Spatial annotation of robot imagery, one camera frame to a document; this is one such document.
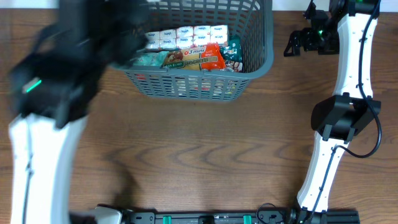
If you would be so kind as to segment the light blue snack bar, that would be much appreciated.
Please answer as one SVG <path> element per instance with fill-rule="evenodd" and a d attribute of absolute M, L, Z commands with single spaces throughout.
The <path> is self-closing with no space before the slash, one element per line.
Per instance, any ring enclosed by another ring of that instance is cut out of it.
<path fill-rule="evenodd" d="M 143 53 L 140 56 L 138 56 L 132 60 L 132 65 L 133 66 L 160 67 L 160 66 L 162 66 L 168 53 L 169 53 L 169 51 Z"/>

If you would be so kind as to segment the Kleenex tissue multipack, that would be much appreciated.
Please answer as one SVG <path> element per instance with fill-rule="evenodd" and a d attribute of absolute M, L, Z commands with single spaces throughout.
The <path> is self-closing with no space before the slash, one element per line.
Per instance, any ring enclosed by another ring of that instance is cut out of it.
<path fill-rule="evenodd" d="M 190 47 L 218 44 L 228 46 L 228 25 L 183 26 L 146 33 L 146 50 L 175 50 Z"/>

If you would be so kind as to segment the green Nescafe coffee bag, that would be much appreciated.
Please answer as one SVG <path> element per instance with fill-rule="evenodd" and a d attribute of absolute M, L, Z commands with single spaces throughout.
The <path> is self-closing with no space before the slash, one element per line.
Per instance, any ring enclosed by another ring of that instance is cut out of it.
<path fill-rule="evenodd" d="M 243 62 L 241 38 L 238 35 L 231 36 L 228 41 L 228 46 L 220 47 L 220 53 L 225 60 Z"/>

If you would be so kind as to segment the San Remo spaghetti packet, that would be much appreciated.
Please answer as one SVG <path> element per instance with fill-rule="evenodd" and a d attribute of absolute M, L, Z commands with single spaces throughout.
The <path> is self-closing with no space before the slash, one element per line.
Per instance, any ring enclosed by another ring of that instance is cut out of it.
<path fill-rule="evenodd" d="M 201 45 L 169 52 L 162 67 L 184 70 L 222 70 L 226 68 L 218 44 Z"/>

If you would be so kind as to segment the white brown snack bag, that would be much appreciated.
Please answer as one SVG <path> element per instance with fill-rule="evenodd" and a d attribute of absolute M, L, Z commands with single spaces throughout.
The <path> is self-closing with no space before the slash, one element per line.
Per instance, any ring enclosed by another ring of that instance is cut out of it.
<path fill-rule="evenodd" d="M 241 73 L 243 70 L 242 62 L 235 62 L 232 60 L 225 60 L 224 62 L 225 62 L 225 68 L 223 69 L 223 71 Z"/>

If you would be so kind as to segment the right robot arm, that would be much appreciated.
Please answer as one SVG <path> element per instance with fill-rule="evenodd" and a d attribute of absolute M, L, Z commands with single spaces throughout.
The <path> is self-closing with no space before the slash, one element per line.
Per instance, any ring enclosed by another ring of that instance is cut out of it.
<path fill-rule="evenodd" d="M 315 132 L 313 154 L 295 207 L 285 223 L 359 223 L 356 211 L 328 211 L 328 197 L 344 153 L 362 159 L 372 156 L 381 144 L 378 114 L 381 102 L 373 98 L 370 79 L 374 31 L 380 13 L 378 0 L 332 0 L 329 11 L 310 2 L 303 16 L 311 26 L 295 30 L 284 56 L 299 56 L 302 50 L 339 56 L 338 77 L 331 97 L 315 105 L 311 127 Z M 367 154 L 356 154 L 349 143 L 371 121 L 377 127 L 376 144 Z"/>

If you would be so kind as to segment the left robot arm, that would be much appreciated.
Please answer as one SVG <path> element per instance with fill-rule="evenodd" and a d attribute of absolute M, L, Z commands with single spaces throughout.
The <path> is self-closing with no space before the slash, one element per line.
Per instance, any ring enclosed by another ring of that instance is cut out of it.
<path fill-rule="evenodd" d="M 146 1 L 60 1 L 56 21 L 10 71 L 12 223 L 121 222 L 117 210 L 71 212 L 70 180 L 100 79 L 143 51 L 148 15 Z"/>

